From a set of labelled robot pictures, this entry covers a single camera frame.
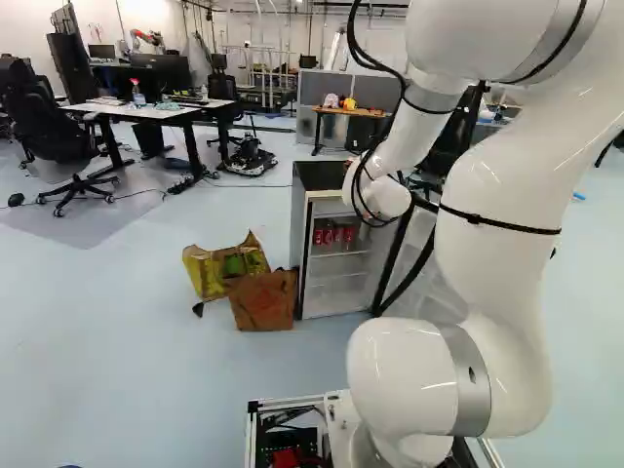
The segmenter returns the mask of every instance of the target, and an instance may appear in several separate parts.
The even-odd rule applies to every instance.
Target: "paper bag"
[[[219,251],[205,251],[193,245],[182,251],[182,261],[195,293],[204,301],[226,297],[246,276],[269,273],[262,246],[252,231],[242,244]]]
[[[244,332],[271,332],[293,328],[296,271],[248,276],[229,294],[236,326]]]

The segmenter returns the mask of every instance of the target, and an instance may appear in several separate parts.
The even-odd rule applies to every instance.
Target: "mini fridge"
[[[293,164],[291,266],[295,317],[370,311],[396,226],[371,229],[342,203],[345,161]]]

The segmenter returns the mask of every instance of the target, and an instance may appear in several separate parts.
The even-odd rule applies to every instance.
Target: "floor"
[[[129,126],[114,132],[137,147]],[[196,133],[214,165],[216,149],[202,140],[216,129]],[[164,135],[184,157],[181,132]],[[224,175],[164,202],[158,191],[111,206],[80,200],[63,220],[52,218],[51,205],[0,211],[0,466],[241,466],[247,400],[346,386],[345,346],[363,316],[241,333],[226,300],[210,303],[202,320],[191,313],[187,245],[229,247],[251,229],[271,267],[288,265],[291,162],[311,148],[294,134],[259,136],[280,160],[260,179]],[[0,146],[0,200],[15,191],[31,200],[50,185],[20,171],[14,150]],[[118,195],[179,178],[157,160],[127,172]],[[544,280],[555,404],[535,433],[496,443],[510,468],[623,459],[623,176],[624,156],[613,149],[579,186],[587,201],[566,215]]]

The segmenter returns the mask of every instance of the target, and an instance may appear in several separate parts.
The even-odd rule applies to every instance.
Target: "red can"
[[[342,227],[335,226],[333,228],[333,241],[334,241],[335,244],[341,244],[342,243]]]
[[[333,244],[333,228],[331,224],[323,228],[323,244],[326,246]]]
[[[344,249],[350,251],[355,239],[355,226],[345,226],[342,230],[342,238],[344,239]]]
[[[323,244],[323,229],[321,229],[320,227],[314,228],[313,242],[315,246],[320,246]]]
[[[355,226],[346,226],[343,229],[343,238],[344,238],[344,242],[346,244],[350,244],[353,242],[353,239],[355,238]]]

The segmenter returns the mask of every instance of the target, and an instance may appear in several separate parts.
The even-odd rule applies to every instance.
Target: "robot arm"
[[[138,39],[142,39],[147,44],[157,47],[163,54],[165,53],[165,41],[160,32],[149,31],[149,34],[145,34],[140,29],[131,29],[130,37],[132,38],[133,53],[135,54],[137,54],[140,49],[140,41]]]
[[[355,407],[393,466],[440,461],[423,448],[438,436],[519,436],[546,416],[539,282],[575,184],[624,124],[622,19],[619,0],[411,1],[408,53],[430,77],[412,75],[422,88],[489,80],[530,85],[531,96],[513,124],[457,161],[445,184],[434,252],[469,304],[468,319],[455,327],[375,319],[350,340]],[[405,192],[386,175],[417,164],[445,122],[399,109],[394,134],[361,179],[374,210],[402,212]]]

